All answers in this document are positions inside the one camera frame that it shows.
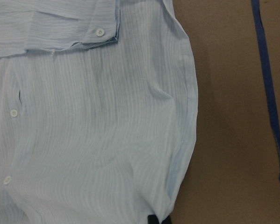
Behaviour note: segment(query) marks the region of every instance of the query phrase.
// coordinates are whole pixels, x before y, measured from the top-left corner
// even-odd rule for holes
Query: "white button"
[[[9,184],[10,180],[11,180],[11,177],[6,176],[6,178],[4,179],[4,184]]]
[[[97,35],[97,36],[103,36],[103,35],[104,35],[104,29],[98,29],[98,30],[96,31],[96,35]]]
[[[15,117],[17,116],[17,114],[18,114],[18,113],[17,113],[17,110],[14,110],[14,109],[11,110],[11,116],[12,116],[12,117],[15,118]]]

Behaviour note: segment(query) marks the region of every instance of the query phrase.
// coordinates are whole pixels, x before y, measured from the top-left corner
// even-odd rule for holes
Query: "light blue shirt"
[[[172,0],[0,0],[0,224],[161,222],[197,104]]]

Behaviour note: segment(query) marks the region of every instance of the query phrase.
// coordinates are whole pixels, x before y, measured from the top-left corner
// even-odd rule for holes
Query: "shirt sleeve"
[[[0,57],[118,41],[119,0],[0,0]]]

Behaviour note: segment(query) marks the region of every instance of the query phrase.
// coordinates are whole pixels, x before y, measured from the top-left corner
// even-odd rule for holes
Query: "dress shirt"
[[[0,224],[165,220],[197,105],[172,0],[0,0]]]

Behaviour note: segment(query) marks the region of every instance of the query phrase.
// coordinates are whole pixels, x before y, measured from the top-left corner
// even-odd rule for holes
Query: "brown cardboard surface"
[[[197,143],[173,224],[280,224],[279,161],[250,0],[174,0],[199,88]],[[261,1],[280,117],[280,0]]]

